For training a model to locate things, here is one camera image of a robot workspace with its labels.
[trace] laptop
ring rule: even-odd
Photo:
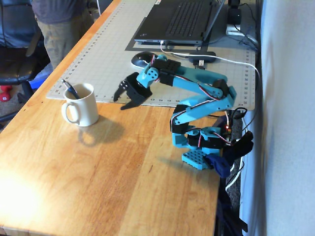
[[[225,0],[157,0],[134,40],[175,44],[205,41]]]

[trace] person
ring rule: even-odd
[[[94,23],[87,0],[33,0],[32,8],[55,69]]]

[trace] wooden desk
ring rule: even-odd
[[[63,120],[64,101],[45,98],[118,3],[0,134],[0,227],[9,235],[209,236],[214,231],[219,176],[181,161],[185,150],[172,146],[169,130],[173,108],[120,111],[120,104],[99,103],[99,121],[79,128]],[[213,122],[204,118],[195,124]]]

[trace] blue robotic arm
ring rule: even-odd
[[[233,107],[236,91],[233,87],[228,87],[226,81],[224,75],[183,67],[180,62],[159,55],[140,74],[133,73],[120,83],[114,101],[126,91],[131,101],[121,109],[137,107],[152,95],[150,86],[153,82],[199,94],[180,101],[176,106],[170,120],[173,145],[190,149],[182,155],[183,161],[200,170],[215,168],[221,177],[226,177],[230,174],[230,164],[227,159],[221,158],[220,153],[227,144],[231,145],[222,137],[228,131],[225,128],[226,120],[216,122],[212,127],[197,128],[189,125],[190,121]]]

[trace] blue pen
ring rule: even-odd
[[[68,91],[75,97],[75,99],[80,99],[77,91],[72,87],[70,83],[65,80],[61,80],[61,82],[67,87]]]

